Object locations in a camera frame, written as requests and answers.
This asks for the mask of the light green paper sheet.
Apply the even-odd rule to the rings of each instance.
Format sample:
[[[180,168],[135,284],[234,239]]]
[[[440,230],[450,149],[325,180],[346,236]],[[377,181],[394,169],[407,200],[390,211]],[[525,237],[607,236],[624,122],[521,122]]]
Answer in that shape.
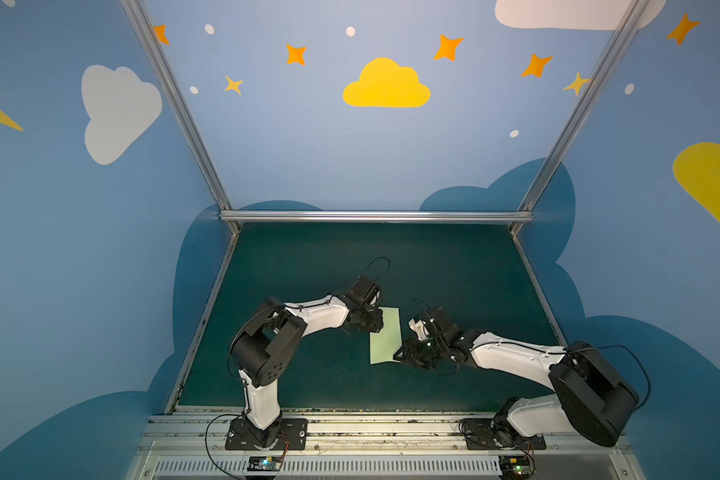
[[[381,311],[383,326],[369,336],[371,365],[395,362],[394,355],[402,346],[399,309],[382,307]]]

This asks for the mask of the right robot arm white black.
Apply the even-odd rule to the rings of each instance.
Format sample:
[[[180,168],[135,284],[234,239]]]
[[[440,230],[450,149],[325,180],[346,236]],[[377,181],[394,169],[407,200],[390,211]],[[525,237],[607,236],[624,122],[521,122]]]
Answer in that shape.
[[[495,370],[531,380],[549,394],[509,398],[472,433],[487,448],[521,448],[545,433],[577,433],[590,442],[613,447],[632,414],[643,404],[638,392],[586,342],[547,346],[463,330],[441,308],[410,320],[413,333],[394,353],[395,361],[433,370],[442,361]]]

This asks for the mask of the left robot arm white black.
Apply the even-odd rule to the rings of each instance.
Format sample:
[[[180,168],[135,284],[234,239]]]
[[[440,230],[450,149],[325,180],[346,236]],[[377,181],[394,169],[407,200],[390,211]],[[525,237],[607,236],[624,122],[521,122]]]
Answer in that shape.
[[[308,335],[326,329],[378,333],[383,327],[380,286],[361,275],[344,293],[288,303],[266,298],[235,335],[229,347],[244,391],[243,431],[258,449],[280,438],[282,410],[278,379]]]

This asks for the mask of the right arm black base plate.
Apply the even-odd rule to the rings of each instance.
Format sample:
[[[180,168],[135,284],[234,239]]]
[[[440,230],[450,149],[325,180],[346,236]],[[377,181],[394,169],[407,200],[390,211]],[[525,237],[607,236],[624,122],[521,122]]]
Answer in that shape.
[[[514,430],[498,428],[490,418],[466,418],[459,423],[468,450],[545,450],[542,435],[522,437]]]

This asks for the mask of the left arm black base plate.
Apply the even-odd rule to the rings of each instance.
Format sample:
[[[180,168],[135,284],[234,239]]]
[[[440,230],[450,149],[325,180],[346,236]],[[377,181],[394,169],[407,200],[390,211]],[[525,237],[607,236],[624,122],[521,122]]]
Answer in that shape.
[[[260,430],[243,417],[230,423],[224,448],[228,451],[304,450],[307,432],[305,418],[276,419],[272,425]]]

